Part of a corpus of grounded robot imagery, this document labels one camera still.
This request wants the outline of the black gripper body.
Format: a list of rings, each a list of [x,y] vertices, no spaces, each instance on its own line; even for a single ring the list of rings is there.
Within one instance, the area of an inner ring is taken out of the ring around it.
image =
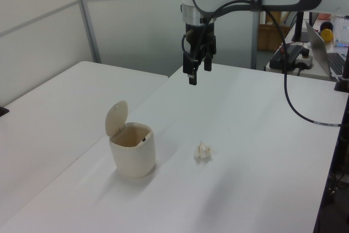
[[[186,37],[187,42],[190,44],[190,54],[193,55],[194,51],[197,47],[197,43],[199,42],[199,38],[202,34],[202,31],[204,29],[204,26],[193,26],[190,24],[185,24],[185,30],[186,33],[189,31],[192,31],[188,36]],[[214,55],[215,54],[215,34],[214,34],[214,23],[210,23],[202,37],[200,48],[205,49],[208,48],[208,50]]]

